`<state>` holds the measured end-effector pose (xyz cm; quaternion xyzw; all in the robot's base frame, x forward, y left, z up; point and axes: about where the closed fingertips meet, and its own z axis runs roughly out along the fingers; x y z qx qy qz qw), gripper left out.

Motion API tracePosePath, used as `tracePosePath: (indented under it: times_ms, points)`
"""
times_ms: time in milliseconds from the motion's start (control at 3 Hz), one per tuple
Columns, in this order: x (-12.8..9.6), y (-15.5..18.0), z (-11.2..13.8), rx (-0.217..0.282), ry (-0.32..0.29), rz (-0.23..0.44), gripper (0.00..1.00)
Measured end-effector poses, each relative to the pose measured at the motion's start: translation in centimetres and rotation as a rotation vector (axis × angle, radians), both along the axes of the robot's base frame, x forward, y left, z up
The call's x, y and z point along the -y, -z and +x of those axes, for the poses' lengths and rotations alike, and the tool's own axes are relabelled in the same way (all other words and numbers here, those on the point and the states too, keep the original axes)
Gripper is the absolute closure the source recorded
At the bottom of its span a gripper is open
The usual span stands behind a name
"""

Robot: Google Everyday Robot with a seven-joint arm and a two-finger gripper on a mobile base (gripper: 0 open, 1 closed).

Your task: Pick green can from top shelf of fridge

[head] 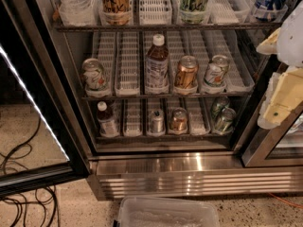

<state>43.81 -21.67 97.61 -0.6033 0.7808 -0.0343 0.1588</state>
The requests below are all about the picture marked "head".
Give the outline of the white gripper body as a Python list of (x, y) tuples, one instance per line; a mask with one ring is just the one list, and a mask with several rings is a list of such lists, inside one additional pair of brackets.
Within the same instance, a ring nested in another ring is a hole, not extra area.
[(283, 22), (276, 48), (279, 61), (289, 66), (303, 67), (303, 1)]

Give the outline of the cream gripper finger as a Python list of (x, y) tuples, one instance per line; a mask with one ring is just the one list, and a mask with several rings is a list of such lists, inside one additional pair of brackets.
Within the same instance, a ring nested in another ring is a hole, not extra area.
[(270, 130), (279, 126), (303, 102), (303, 69), (290, 67), (274, 73), (259, 110), (258, 126)]
[(280, 27), (277, 28), (271, 35), (261, 42), (256, 51), (262, 55), (276, 55), (278, 53), (278, 39), (280, 35)]

